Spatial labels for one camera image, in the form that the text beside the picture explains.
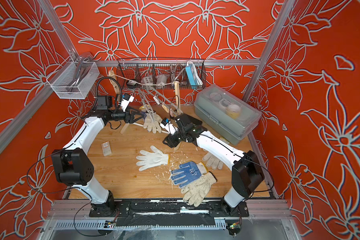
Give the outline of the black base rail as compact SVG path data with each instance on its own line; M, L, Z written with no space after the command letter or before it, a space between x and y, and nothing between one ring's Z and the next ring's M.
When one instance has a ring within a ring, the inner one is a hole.
M116 220L116 226L207 227L217 220L240 220L249 216L247 204L231 208L223 199L207 198L198 207L181 199L116 199L111 211L91 207L89 217Z

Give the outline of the blue dotted glove right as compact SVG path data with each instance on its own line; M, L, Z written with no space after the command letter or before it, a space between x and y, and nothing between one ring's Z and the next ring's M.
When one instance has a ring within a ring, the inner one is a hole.
M198 180L207 172L208 170L203 163L196 164L195 162L190 161L180 164L178 169L172 170L170 179L175 186L182 189Z

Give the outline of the dirty white glove front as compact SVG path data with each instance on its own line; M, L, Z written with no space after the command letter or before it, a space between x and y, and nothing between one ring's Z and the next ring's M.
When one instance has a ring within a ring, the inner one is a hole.
M211 172L202 175L198 180L181 189L183 201L190 206L198 207L216 182L217 180Z

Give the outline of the pink clothespin clip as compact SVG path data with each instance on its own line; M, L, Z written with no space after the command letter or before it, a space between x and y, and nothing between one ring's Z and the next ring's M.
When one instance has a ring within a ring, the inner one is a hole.
M168 114L171 112L171 108L167 104L161 104L162 108L167 112Z

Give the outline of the white cotton glove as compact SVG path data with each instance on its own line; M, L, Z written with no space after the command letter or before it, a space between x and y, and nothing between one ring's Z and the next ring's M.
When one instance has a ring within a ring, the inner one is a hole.
M141 150L139 155L136 156L138 160L136 165L139 167L140 172L161 165L168 165L170 162L170 155L164 154L155 146L150 146L150 149L150 152Z
M162 133L162 128L160 126L162 122L162 118L156 113L153 113L153 117L150 115L147 115L144 119L143 128L146 129L148 132L152 132L154 134L156 133Z

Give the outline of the wooden drying rack stand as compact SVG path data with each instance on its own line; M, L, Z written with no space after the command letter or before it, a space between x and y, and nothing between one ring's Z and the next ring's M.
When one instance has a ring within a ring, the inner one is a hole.
M113 82L113 80L116 80L116 74L114 73L113 70L109 70L108 72L108 77L111 77L112 80L111 81L111 84L114 86L114 89L115 89L115 93L116 94L121 94L121 91L122 91L122 88L121 87L118 87L118 85L116 83ZM143 103L143 108L141 109L142 112L145 112L146 113L146 116L147 115L150 115L151 117L153 117L153 113L155 112L153 109L152 109L152 106L146 101L145 104ZM172 110L171 109L171 112L170 112L170 117L176 117L178 115L178 112L177 112L177 109L175 110Z

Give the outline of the light blue box in basket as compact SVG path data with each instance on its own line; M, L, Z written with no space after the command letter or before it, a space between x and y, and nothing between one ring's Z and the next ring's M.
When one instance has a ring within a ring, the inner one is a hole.
M192 61L187 61L185 70L192 89L196 89L203 85L203 82L198 75L197 68Z

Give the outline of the grey clip hanger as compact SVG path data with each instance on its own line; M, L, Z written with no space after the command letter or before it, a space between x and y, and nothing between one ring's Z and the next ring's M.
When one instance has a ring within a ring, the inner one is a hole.
M145 102L147 101L152 106L152 109L154 110L153 104L156 104L156 105L158 105L159 107L162 108L161 104L164 103L164 104L167 104L172 110L177 109L178 115L183 113L179 103L176 103L176 104L170 103L169 99L167 99L164 95L160 94L156 90L153 90L153 93L152 93L150 91L144 91L144 90L139 89L138 94L139 94L139 97L141 98L142 106L143 106L143 103L145 104Z

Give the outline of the dirty white glove right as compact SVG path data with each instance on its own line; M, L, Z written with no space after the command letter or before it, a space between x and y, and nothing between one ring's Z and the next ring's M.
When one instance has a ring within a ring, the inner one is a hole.
M203 156L202 160L207 167L211 167L213 170L223 169L224 163L209 152Z

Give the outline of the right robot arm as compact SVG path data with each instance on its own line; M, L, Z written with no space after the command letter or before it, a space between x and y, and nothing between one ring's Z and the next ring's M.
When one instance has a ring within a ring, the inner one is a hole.
M223 206L233 209L250 199L265 179L264 173L268 172L260 164L257 155L229 146L202 126L202 121L187 114L175 117L175 122L176 127L167 118L160 123L169 132L163 140L165 145L174 148L181 142L192 143L212 154L232 171L232 186L223 197Z

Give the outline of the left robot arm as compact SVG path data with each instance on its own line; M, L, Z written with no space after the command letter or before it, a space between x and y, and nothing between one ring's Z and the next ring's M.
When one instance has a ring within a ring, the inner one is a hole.
M116 205L112 192L95 178L94 166L87 154L98 133L108 123L124 121L132 124L143 118L140 110L130 107L133 101L133 96L123 92L115 96L97 95L79 132L61 150L55 150L51 155L57 181L84 194L90 200L96 217L112 215Z

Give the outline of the dirty white glove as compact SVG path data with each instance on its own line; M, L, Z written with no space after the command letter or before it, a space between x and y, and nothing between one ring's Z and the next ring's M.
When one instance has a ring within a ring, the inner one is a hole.
M202 160L207 167L211 167L213 170L223 169L224 163L209 152L203 156Z
M181 189L183 201L190 206L198 207L216 182L217 180L211 172L202 175L198 180Z

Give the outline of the white dice block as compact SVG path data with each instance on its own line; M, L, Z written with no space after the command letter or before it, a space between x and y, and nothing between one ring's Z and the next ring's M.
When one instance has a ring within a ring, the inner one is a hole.
M145 87L153 86L154 85L154 78L153 76L146 76L142 78L142 83Z

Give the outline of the clear plastic wall bin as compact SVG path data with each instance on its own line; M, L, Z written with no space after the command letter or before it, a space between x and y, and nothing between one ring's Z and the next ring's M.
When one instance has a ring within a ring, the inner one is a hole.
M92 61L66 63L48 84L60 99L85 99L100 72L97 64Z

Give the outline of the grey plastic storage box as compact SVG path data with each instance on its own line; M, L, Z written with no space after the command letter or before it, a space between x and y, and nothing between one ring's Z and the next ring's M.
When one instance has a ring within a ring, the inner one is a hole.
M238 145L259 123L261 112L217 85L197 94L196 115L223 138Z

